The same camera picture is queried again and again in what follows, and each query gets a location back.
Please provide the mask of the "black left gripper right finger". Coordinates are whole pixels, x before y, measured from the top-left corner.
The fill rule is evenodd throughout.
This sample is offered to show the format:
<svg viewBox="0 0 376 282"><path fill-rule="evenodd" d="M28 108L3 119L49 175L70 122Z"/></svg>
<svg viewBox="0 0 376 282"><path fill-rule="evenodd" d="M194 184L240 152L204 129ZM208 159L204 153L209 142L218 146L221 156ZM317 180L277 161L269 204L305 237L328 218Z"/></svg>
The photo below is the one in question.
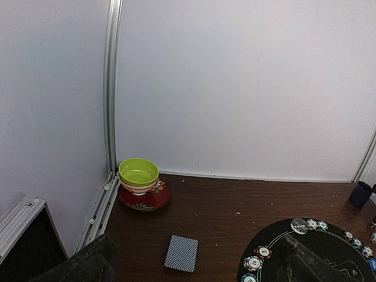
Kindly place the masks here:
<svg viewBox="0 0 376 282"><path fill-rule="evenodd" d="M277 247L280 261L278 281L357 281L357 276L327 264L312 250L291 235L284 235Z"/></svg>

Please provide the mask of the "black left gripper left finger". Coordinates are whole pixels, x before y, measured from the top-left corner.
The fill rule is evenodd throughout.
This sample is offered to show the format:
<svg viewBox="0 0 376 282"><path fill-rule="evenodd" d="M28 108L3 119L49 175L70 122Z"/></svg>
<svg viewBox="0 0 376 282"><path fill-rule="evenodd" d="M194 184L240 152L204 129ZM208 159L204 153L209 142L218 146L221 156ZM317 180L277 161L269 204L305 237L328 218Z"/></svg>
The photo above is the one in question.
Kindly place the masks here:
<svg viewBox="0 0 376 282"><path fill-rule="evenodd" d="M70 259L34 278L33 281L113 281L114 264L115 245L103 234Z"/></svg>

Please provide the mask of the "red chip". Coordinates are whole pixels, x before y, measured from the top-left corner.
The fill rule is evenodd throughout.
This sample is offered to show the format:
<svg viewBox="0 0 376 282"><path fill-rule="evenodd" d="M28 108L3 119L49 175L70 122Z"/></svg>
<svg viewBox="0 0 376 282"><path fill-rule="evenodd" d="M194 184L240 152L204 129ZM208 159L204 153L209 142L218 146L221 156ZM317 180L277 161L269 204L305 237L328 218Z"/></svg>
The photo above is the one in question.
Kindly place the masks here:
<svg viewBox="0 0 376 282"><path fill-rule="evenodd" d="M262 260L268 260L271 255L272 251L267 246L258 246L254 249L254 253L256 256L258 256Z"/></svg>
<svg viewBox="0 0 376 282"><path fill-rule="evenodd" d="M347 241L352 241L353 240L353 234L349 231L345 231L344 232L344 238L347 240Z"/></svg>

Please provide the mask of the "clear round dealer button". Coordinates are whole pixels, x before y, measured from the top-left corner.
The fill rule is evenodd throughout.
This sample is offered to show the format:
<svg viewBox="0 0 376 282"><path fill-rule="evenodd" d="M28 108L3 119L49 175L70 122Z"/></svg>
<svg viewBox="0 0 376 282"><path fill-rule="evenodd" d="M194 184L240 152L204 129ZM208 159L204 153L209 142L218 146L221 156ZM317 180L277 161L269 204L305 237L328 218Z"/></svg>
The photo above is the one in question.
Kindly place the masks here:
<svg viewBox="0 0 376 282"><path fill-rule="evenodd" d="M300 235L304 235L309 231L308 223L301 218L292 219L290 226L295 233Z"/></svg>

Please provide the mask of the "green poker chip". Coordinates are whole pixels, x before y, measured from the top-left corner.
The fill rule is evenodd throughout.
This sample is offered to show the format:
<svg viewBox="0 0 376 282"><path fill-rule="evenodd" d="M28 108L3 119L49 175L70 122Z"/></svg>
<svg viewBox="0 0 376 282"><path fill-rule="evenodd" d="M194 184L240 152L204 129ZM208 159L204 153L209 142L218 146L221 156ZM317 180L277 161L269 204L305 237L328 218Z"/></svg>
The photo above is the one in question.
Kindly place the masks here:
<svg viewBox="0 0 376 282"><path fill-rule="evenodd" d="M240 281L241 282L258 282L258 278L254 274L246 273L246 274L242 275Z"/></svg>

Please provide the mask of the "blue round blind button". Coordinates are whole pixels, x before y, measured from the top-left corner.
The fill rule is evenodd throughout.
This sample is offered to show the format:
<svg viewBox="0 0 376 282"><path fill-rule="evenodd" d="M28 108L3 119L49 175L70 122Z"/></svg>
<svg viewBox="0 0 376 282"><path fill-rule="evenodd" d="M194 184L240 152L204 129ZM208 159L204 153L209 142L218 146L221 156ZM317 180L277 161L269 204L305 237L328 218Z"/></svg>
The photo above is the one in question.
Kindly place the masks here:
<svg viewBox="0 0 376 282"><path fill-rule="evenodd" d="M368 264L371 268L372 271L376 272L376 259L375 258L370 258L368 260Z"/></svg>

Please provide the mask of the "blue playing card deck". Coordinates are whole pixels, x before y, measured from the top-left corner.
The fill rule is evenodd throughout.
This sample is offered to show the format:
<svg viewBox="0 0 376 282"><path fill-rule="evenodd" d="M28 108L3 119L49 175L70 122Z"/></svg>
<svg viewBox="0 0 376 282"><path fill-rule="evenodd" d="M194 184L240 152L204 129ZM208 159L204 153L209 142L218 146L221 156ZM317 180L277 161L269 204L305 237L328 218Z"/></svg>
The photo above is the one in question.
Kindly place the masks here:
<svg viewBox="0 0 376 282"><path fill-rule="evenodd" d="M164 266L170 269L192 273L196 268L199 241L182 236L170 238Z"/></svg>

